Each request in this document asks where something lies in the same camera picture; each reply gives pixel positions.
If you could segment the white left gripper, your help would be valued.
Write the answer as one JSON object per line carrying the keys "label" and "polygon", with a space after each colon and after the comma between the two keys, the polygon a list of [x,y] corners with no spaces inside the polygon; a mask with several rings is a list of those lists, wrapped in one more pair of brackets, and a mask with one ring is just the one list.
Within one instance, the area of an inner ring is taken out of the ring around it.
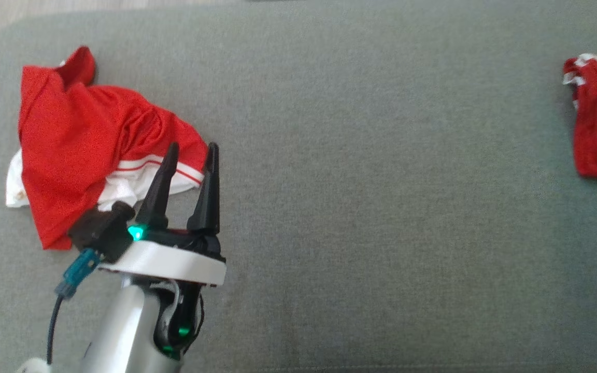
{"label": "white left gripper", "polygon": [[179,158],[179,144],[172,142],[128,232],[132,243],[118,260],[101,262],[99,268],[148,278],[220,286],[225,281],[226,259],[220,241],[219,146],[208,145],[204,179],[196,208],[187,220],[187,231],[166,229],[166,209]]}

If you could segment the red jersey with white sleeves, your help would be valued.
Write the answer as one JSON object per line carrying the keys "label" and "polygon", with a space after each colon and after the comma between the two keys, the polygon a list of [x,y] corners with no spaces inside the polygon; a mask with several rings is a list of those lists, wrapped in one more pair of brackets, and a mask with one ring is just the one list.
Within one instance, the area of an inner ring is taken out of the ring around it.
{"label": "red jersey with white sleeves", "polygon": [[69,250],[68,231],[85,211],[142,200],[173,142],[179,159],[170,192],[204,179],[208,147],[197,130],[134,90],[93,83],[95,76],[86,46],[57,67],[22,71],[20,149],[8,168],[6,205],[30,208],[44,250]]}

